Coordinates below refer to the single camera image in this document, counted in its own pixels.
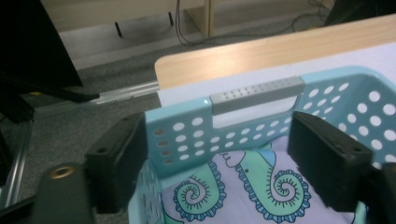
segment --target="light wood tabletop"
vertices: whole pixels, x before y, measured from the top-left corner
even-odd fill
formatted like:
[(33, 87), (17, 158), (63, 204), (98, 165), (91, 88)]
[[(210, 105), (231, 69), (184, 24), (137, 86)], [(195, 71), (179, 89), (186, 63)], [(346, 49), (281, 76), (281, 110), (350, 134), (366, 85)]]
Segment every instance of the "light wood tabletop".
[(200, 49), (155, 63), (160, 89), (396, 42), (396, 14)]

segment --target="light blue plastic basket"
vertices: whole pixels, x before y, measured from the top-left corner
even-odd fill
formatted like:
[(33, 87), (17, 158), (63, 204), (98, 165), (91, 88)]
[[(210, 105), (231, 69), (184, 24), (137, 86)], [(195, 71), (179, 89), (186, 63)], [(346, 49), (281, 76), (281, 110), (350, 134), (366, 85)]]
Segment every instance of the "light blue plastic basket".
[[(280, 98), (295, 103), (286, 111), (267, 115), (276, 104), (284, 104)], [(262, 118), (214, 127), (213, 114), (261, 103), (265, 103)], [(260, 147), (289, 134), (293, 111), (326, 119), (371, 148), (376, 167), (395, 161), (395, 104), (394, 84), (375, 71), (345, 67), (148, 111), (148, 160), (129, 204), (130, 223), (164, 223), (163, 188), (186, 178), (216, 153)]]

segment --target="basket handle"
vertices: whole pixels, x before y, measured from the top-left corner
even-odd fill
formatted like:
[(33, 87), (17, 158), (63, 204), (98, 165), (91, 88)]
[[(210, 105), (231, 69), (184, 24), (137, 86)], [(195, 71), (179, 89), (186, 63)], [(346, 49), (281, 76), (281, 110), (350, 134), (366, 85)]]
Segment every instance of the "basket handle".
[(247, 86), (210, 95), (214, 116), (246, 107), (261, 105), (301, 94), (304, 82), (299, 77)]

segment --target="patterned cloth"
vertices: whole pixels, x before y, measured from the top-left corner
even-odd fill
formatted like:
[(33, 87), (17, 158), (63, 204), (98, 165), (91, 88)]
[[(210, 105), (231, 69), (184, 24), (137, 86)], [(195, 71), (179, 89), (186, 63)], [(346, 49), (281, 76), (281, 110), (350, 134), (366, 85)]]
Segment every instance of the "patterned cloth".
[(164, 189), (166, 223), (351, 223), (353, 214), (327, 208), (298, 173), (287, 142), (283, 137), (272, 150), (219, 153)]

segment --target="floor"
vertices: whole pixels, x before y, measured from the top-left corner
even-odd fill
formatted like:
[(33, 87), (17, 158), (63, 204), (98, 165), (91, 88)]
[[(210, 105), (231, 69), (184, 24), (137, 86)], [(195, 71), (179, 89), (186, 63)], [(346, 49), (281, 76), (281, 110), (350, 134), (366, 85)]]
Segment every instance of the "floor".
[[(317, 12), (318, 8), (307, 0), (228, 1), (216, 5), (215, 36)], [(170, 25), (167, 14), (118, 24), (123, 38), (118, 36), (114, 23), (60, 33), (77, 70), (180, 44), (176, 26)], [(203, 39), (185, 11), (180, 12), (180, 29), (189, 40)]]

